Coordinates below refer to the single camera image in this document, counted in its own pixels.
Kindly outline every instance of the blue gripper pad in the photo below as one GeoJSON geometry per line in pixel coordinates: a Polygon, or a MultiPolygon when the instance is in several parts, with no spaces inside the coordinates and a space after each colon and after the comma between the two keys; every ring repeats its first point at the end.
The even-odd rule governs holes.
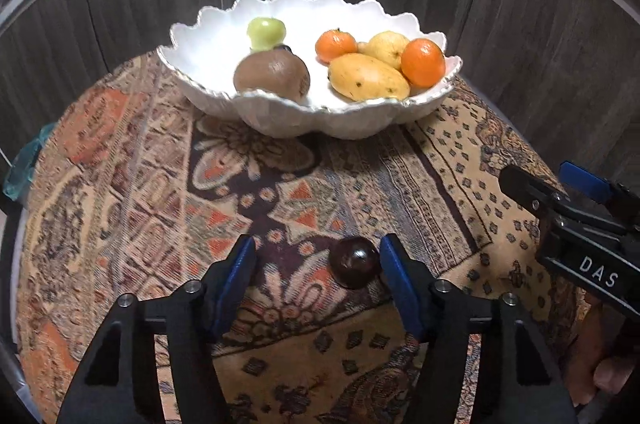
{"type": "Polygon", "coordinates": [[[420,299],[402,266],[393,241],[388,236],[380,240],[380,264],[404,330],[422,342],[426,338],[426,329],[420,318],[420,299]]]}
{"type": "Polygon", "coordinates": [[[216,302],[216,318],[213,322],[212,333],[217,340],[231,329],[244,292],[249,286],[256,261],[255,242],[253,238],[248,237],[231,267],[229,276],[226,277],[226,282],[216,302]]]}
{"type": "Polygon", "coordinates": [[[607,203],[611,198],[611,187],[608,182],[569,161],[560,164],[558,179],[564,185],[580,191],[597,203],[607,203]]]}

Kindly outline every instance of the mandarin orange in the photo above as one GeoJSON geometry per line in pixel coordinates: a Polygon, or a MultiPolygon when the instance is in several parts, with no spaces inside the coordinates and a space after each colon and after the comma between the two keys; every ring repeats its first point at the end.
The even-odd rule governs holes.
{"type": "Polygon", "coordinates": [[[414,39],[402,52],[401,70],[414,86],[431,87],[444,76],[444,54],[430,39],[414,39]]]}
{"type": "Polygon", "coordinates": [[[322,62],[331,62],[336,57],[358,51],[358,43],[351,34],[339,28],[328,30],[316,41],[316,54],[322,62]]]}

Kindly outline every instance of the metal bolt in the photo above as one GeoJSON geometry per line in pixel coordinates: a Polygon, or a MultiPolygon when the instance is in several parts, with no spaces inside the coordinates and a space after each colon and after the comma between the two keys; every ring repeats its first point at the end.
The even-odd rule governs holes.
{"type": "Polygon", "coordinates": [[[518,297],[513,292],[505,292],[502,295],[502,301],[508,304],[510,307],[514,307],[518,304],[518,297]]]}
{"type": "Polygon", "coordinates": [[[187,283],[184,284],[184,289],[190,293],[194,294],[202,287],[202,283],[200,283],[199,279],[190,279],[187,283]]]}
{"type": "Polygon", "coordinates": [[[436,279],[433,286],[438,292],[441,292],[443,294],[446,294],[447,292],[451,292],[451,289],[453,288],[453,285],[450,282],[448,282],[446,279],[436,279]]]}
{"type": "Polygon", "coordinates": [[[118,306],[121,306],[122,308],[128,307],[135,299],[136,297],[131,293],[123,294],[118,298],[118,306]]]}

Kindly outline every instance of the patterned rug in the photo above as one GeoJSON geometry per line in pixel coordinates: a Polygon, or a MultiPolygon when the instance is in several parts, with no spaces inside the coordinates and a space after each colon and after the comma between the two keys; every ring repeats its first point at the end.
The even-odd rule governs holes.
{"type": "MultiPolygon", "coordinates": [[[[500,193],[507,163],[553,176],[459,80],[441,108],[363,141],[277,140],[204,117],[155,54],[88,90],[40,154],[20,268],[20,358],[46,422],[111,304],[164,296],[254,235],[257,273],[214,365],[238,423],[399,421],[424,347],[388,291],[347,291],[327,272],[345,235],[399,234],[408,253],[476,296],[516,292],[558,352],[574,288],[534,260],[534,218],[500,193]]],[[[469,345],[468,422],[480,340],[469,345]]],[[[156,339],[164,412],[179,422],[167,342],[156,339]]]]}

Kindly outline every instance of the bowl rim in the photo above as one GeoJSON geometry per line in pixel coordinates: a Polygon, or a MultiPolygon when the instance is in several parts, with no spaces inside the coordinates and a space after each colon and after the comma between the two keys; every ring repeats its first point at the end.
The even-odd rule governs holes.
{"type": "MultiPolygon", "coordinates": [[[[158,46],[156,48],[156,53],[158,54],[158,57],[160,58],[160,60],[162,61],[162,63],[169,68],[170,70],[172,70],[177,76],[178,78],[180,78],[180,80],[185,81],[185,83],[187,83],[189,86],[193,86],[196,87],[198,90],[200,90],[201,92],[203,92],[204,94],[206,94],[207,96],[213,98],[213,99],[217,99],[217,100],[224,100],[226,102],[235,102],[236,100],[242,100],[244,98],[254,98],[254,97],[261,97],[264,99],[267,99],[269,101],[275,101],[275,102],[279,102],[282,104],[285,104],[289,107],[294,108],[295,110],[300,111],[301,113],[321,113],[321,114],[331,114],[331,115],[335,115],[335,114],[344,114],[344,113],[352,113],[354,111],[360,111],[360,110],[364,110],[364,109],[369,109],[369,108],[373,108],[373,107],[379,107],[385,104],[388,105],[393,105],[395,107],[399,107],[399,108],[407,108],[407,107],[412,107],[412,106],[417,106],[417,105],[422,105],[422,104],[427,104],[433,100],[439,99],[441,97],[443,97],[444,95],[448,94],[449,92],[451,92],[454,88],[454,80],[455,80],[455,76],[457,74],[460,73],[460,70],[462,68],[462,58],[458,55],[450,55],[449,57],[445,56],[446,58],[452,58],[455,60],[455,65],[452,68],[451,71],[449,71],[449,73],[445,74],[442,79],[440,81],[438,81],[438,83],[436,83],[434,86],[437,86],[438,84],[440,84],[442,81],[444,81],[446,84],[445,86],[439,90],[439,92],[437,92],[436,94],[430,94],[430,91],[433,89],[433,87],[430,87],[428,89],[425,89],[423,92],[420,92],[416,95],[413,96],[409,96],[406,99],[402,99],[402,100],[398,100],[396,98],[376,98],[376,99],[368,99],[368,100],[363,100],[363,101],[354,101],[354,102],[344,102],[344,106],[341,107],[328,107],[328,106],[317,106],[317,105],[308,105],[308,104],[299,104],[291,99],[287,99],[287,98],[283,98],[280,97],[279,95],[274,94],[273,92],[270,91],[265,91],[262,89],[255,89],[255,90],[248,90],[248,91],[243,91],[243,92],[235,92],[234,94],[229,94],[225,91],[216,91],[216,90],[212,90],[209,89],[205,86],[203,86],[202,84],[200,84],[199,82],[196,82],[195,80],[193,80],[189,75],[185,74],[184,72],[182,72],[181,70],[179,70],[178,68],[175,68],[174,65],[172,65],[167,58],[164,55],[163,49],[173,49],[176,50],[179,48],[178,46],[178,42],[175,40],[175,35],[174,35],[174,28],[176,26],[180,26],[180,28],[188,28],[189,30],[196,30],[201,26],[201,20],[202,20],[202,15],[206,10],[218,10],[224,14],[230,14],[232,13],[236,6],[238,5],[238,3],[241,0],[235,0],[234,4],[232,5],[231,8],[228,9],[220,9],[218,7],[214,7],[211,5],[206,5],[203,6],[199,11],[198,11],[198,15],[196,18],[196,22],[193,25],[185,25],[184,23],[173,23],[171,25],[171,27],[169,28],[169,37],[171,39],[171,46],[166,46],[161,44],[160,46],[158,46]]],[[[258,0],[262,3],[267,3],[267,2],[272,2],[275,0],[258,0]]],[[[382,5],[377,1],[377,0],[363,0],[363,1],[359,1],[358,3],[347,3],[345,0],[340,0],[342,1],[344,4],[346,5],[350,5],[350,6],[358,6],[361,5],[363,3],[374,3],[376,4],[379,8],[380,11],[382,12],[382,15],[389,17],[389,18],[398,18],[401,16],[411,16],[414,20],[415,23],[418,25],[418,28],[420,28],[420,21],[418,21],[418,18],[416,17],[416,15],[412,12],[403,12],[402,14],[396,14],[396,15],[392,15],[392,14],[387,14],[385,12],[385,10],[383,9],[382,5]]],[[[440,34],[444,40],[444,46],[442,47],[442,52],[444,53],[445,50],[447,49],[447,36],[440,31],[434,31],[434,32],[427,32],[424,33],[421,30],[419,30],[419,32],[421,33],[421,35],[423,36],[427,36],[430,34],[440,34]]]]}

